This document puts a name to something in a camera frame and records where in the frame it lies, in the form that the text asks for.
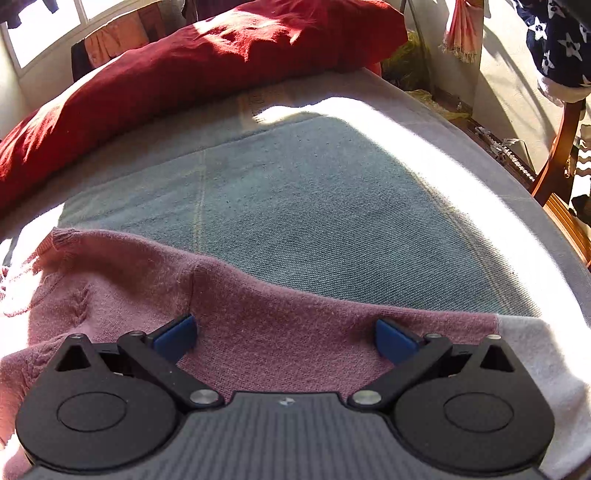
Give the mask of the pink and white knit sweater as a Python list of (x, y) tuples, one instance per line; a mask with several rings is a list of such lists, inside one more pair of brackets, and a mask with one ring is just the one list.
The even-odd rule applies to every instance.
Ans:
[(217, 259), (106, 230), (55, 229), (1, 272), (1, 442), (17, 410), (72, 333), (109, 343), (186, 313), (201, 336), (182, 368), (224, 396), (235, 390), (352, 394), (388, 370), (374, 323), (458, 343), (503, 337), (556, 419), (543, 471), (562, 479), (590, 463), (590, 329), (552, 319), (425, 311), (335, 300), (259, 281)]

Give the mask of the green bed blanket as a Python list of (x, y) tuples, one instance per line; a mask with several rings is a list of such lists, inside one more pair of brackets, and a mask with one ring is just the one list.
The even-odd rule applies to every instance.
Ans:
[(427, 310), (590, 318), (590, 275), (464, 132), (361, 70), (153, 121), (1, 220), (1, 261), (53, 227), (127, 232), (276, 285)]

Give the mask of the wooden chair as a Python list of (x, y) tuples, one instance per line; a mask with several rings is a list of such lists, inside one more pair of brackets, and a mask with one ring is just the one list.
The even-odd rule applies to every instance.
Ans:
[(548, 159), (529, 187), (529, 193), (566, 237), (585, 267), (590, 269), (590, 239), (568, 209), (572, 193), (570, 179), (574, 176), (570, 172), (570, 161), (575, 159), (572, 152), (584, 106), (584, 100), (564, 104)]

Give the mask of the pink fringed towel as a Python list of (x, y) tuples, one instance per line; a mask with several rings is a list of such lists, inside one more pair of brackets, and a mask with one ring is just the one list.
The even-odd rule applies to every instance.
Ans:
[(456, 0), (440, 48), (458, 60), (473, 64), (482, 49), (484, 2)]

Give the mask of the red duvet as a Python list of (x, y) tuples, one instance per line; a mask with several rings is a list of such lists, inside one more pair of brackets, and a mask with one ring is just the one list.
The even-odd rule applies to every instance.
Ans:
[(1, 211), (56, 172), (154, 118), (325, 70), (373, 67), (407, 41), (386, 1), (252, 1), (93, 70), (1, 142)]

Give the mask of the orange cloth on cabinet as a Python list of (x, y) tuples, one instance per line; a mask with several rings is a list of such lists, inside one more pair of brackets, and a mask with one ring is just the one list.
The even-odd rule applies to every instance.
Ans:
[(71, 47), (74, 82), (124, 52), (138, 49), (166, 36), (160, 2), (120, 15)]

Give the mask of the star patterned navy cloth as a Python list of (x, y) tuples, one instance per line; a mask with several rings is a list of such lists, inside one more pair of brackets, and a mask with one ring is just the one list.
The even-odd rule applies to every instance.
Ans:
[(557, 105), (590, 95), (590, 22), (568, 1), (516, 1), (527, 27), (526, 45), (538, 71), (538, 88)]

